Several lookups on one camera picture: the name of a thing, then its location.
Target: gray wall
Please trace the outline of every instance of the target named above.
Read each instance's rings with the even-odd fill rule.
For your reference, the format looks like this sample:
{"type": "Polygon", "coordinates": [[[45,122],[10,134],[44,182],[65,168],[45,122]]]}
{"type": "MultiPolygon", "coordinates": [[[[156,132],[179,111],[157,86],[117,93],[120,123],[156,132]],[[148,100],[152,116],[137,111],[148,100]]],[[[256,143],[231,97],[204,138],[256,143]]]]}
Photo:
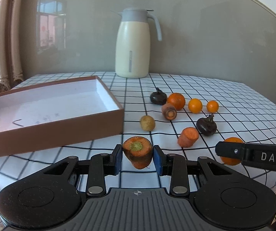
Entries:
{"type": "Polygon", "coordinates": [[[23,0],[20,48],[28,78],[35,74],[113,71],[120,17],[110,10],[154,9],[150,72],[243,82],[276,103],[276,17],[252,0],[65,0],[66,49],[39,57],[37,0],[23,0]]]}

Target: black tool handle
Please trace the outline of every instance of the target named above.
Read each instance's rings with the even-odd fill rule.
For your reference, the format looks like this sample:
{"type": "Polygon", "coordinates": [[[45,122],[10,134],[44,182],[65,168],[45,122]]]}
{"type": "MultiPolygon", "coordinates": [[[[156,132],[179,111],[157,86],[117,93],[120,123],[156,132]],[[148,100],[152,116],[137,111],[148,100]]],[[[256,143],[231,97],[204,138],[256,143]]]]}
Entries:
{"type": "Polygon", "coordinates": [[[178,154],[168,154],[167,160],[170,160],[173,164],[169,190],[170,195],[187,197],[190,189],[185,157],[178,154]]]}
{"type": "Polygon", "coordinates": [[[100,197],[106,194],[103,160],[109,161],[109,154],[94,155],[90,159],[86,194],[91,197],[100,197]]]}
{"type": "Polygon", "coordinates": [[[239,159],[246,166],[276,171],[276,144],[218,142],[215,152],[239,159]]]}

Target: table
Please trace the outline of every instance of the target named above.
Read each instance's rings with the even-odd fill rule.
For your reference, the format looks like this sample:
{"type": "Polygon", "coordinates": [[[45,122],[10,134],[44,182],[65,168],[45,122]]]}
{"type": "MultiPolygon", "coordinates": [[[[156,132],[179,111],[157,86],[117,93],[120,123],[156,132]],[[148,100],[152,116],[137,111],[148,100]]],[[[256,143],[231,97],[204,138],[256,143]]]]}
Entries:
{"type": "MultiPolygon", "coordinates": [[[[221,159],[215,153],[215,145],[218,141],[228,137],[239,137],[250,143],[276,144],[276,105],[242,83],[169,74],[149,74],[141,79],[125,79],[114,72],[90,72],[36,75],[17,87],[89,75],[99,76],[125,107],[123,134],[69,146],[0,157],[0,190],[65,157],[78,156],[80,160],[84,160],[98,153],[111,153],[116,144],[123,143],[128,138],[137,135],[146,137],[153,145],[159,145],[164,153],[181,154],[189,160],[207,156],[218,162],[221,162],[221,159]],[[190,113],[188,107],[185,106],[184,109],[178,111],[175,120],[172,122],[165,120],[161,114],[160,105],[152,104],[149,99],[155,87],[160,88],[168,96],[172,92],[183,94],[186,104],[191,98],[200,99],[203,104],[202,112],[190,113]],[[208,114],[206,104],[210,100],[216,100],[220,106],[214,117],[217,132],[210,137],[200,135],[191,148],[180,148],[177,138],[181,131],[186,127],[194,127],[199,118],[208,114]],[[140,128],[139,120],[146,114],[156,121],[156,127],[151,133],[140,128]]],[[[270,187],[276,193],[276,172],[241,164],[232,166],[232,168],[270,187]]],[[[196,191],[195,178],[188,177],[191,191],[196,191]]],[[[84,175],[81,178],[79,190],[85,191],[86,182],[87,175],[84,175]]],[[[169,188],[169,184],[170,177],[159,177],[155,172],[153,162],[149,167],[137,170],[125,156],[123,156],[119,175],[106,177],[107,188],[169,188]]]]}

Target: white thermos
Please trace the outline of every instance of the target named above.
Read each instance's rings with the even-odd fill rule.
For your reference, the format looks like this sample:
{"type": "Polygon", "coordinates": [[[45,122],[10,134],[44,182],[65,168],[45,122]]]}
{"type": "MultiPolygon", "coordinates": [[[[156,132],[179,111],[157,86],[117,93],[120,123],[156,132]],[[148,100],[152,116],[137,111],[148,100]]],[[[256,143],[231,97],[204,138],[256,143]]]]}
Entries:
{"type": "Polygon", "coordinates": [[[122,21],[115,47],[115,72],[126,78],[142,78],[149,72],[150,28],[148,18],[155,21],[157,39],[162,40],[161,27],[150,9],[126,8],[118,14],[122,21]]]}

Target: gray thermos lid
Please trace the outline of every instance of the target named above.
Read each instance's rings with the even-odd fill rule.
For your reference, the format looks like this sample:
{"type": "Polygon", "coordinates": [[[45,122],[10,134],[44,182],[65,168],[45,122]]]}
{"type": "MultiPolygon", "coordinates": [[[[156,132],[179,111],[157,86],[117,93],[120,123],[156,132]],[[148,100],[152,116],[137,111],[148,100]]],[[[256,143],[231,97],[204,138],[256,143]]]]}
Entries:
{"type": "Polygon", "coordinates": [[[137,21],[137,22],[148,23],[148,18],[153,19],[155,21],[157,39],[159,41],[162,41],[161,26],[159,25],[159,21],[155,15],[148,13],[148,11],[153,11],[153,10],[143,9],[143,8],[126,8],[122,12],[118,12],[118,14],[122,16],[123,22],[137,21]]]}

